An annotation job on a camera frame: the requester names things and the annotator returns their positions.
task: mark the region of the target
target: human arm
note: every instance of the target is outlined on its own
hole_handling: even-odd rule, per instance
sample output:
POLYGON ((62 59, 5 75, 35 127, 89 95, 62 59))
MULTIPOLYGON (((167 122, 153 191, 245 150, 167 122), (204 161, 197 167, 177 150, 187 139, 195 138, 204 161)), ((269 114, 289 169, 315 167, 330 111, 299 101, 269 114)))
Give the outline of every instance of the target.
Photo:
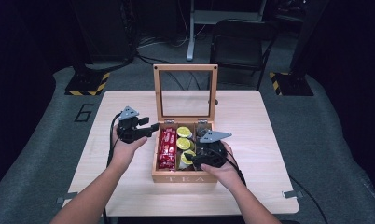
POLYGON ((71 200, 50 223, 98 223, 118 181, 129 167, 135 150, 147 140, 143 137, 126 144, 118 139, 115 129, 113 133, 115 148, 109 166, 71 200))
MULTIPOLYGON (((232 150, 230 146, 223 142, 226 150, 229 152, 228 159, 234 161, 230 156, 232 150)), ((243 219, 247 224, 257 223, 280 223, 280 221, 267 210, 267 208, 255 197, 255 195, 246 187, 240 179, 236 169, 226 162, 222 167, 216 168, 207 164, 202 164, 203 171, 214 175, 219 182, 230 191, 236 200, 243 219)))

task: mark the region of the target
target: yellow round label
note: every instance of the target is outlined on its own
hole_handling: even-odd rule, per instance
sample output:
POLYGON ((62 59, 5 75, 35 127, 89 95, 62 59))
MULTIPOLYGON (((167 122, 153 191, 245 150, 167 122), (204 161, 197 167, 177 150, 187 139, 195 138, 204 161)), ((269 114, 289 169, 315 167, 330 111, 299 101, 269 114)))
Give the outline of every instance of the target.
POLYGON ((182 150, 190 149, 190 143, 190 140, 187 138, 178 138, 178 140, 176 140, 176 145, 182 150))
POLYGON ((176 133, 180 136, 180 137, 186 137, 186 138, 189 138, 191 137, 191 131, 188 127, 179 127, 177 130, 176 130, 176 133))
POLYGON ((186 151, 184 151, 184 152, 182 153, 182 155, 181 155, 181 161, 182 161, 184 164, 186 164, 186 165, 191 165, 191 164, 193 164, 193 161, 189 161, 189 160, 186 158, 185 153, 190 154, 190 155, 192 155, 192 156, 196 156, 196 153, 194 153, 194 151, 192 151, 192 150, 186 150, 186 151))

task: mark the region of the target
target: right arm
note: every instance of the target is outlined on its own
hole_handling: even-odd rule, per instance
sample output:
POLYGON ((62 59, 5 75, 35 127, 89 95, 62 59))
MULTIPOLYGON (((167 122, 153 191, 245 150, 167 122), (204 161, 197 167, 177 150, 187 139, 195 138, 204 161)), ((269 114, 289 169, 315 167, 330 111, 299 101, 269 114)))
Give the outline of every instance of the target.
MULTIPOLYGON (((231 148, 228 144, 223 142, 226 150, 232 154, 231 148)), ((228 159, 233 161, 233 158, 228 155, 228 159)), ((214 175, 219 182, 230 191, 236 200, 243 220, 248 224, 257 223, 280 223, 280 221, 255 197, 255 195, 243 184, 243 181, 238 176, 237 171, 231 164, 226 162, 222 167, 215 168, 207 164, 202 164, 203 171, 214 175)))

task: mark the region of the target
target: table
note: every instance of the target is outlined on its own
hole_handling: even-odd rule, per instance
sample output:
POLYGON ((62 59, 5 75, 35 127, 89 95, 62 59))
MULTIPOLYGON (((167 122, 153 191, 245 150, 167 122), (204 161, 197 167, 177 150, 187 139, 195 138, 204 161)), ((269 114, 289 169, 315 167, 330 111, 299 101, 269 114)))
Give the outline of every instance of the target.
POLYGON ((190 34, 187 47, 187 61, 193 60, 194 52, 194 25, 195 24, 210 24, 215 25, 217 22, 224 19, 240 19, 261 21, 263 17, 264 7, 267 0, 261 0, 259 12, 233 12, 233 11, 213 11, 213 10, 196 10, 194 7, 194 0, 190 0, 190 34))
MULTIPOLYGON (((215 128, 232 133, 233 148, 247 187, 274 214, 293 214, 297 199, 285 198, 292 185, 258 91, 217 91, 215 128)), ((128 105, 157 122, 154 91, 107 91, 93 122, 69 192, 80 192, 106 166, 112 118, 128 105)), ((155 136, 140 147, 111 197, 110 217, 189 217, 240 215, 232 195, 220 184, 154 183, 151 168, 155 136)))

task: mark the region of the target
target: open box lid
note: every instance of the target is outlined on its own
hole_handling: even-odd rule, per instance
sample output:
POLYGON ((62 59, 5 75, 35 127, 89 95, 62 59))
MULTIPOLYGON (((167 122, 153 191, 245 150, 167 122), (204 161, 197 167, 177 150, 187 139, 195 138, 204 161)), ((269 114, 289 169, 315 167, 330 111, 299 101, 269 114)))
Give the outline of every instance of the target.
POLYGON ((217 64, 154 64, 153 70, 159 122, 214 121, 217 64), (204 90, 198 80, 205 82, 204 90), (183 90, 182 84, 197 89, 183 90))

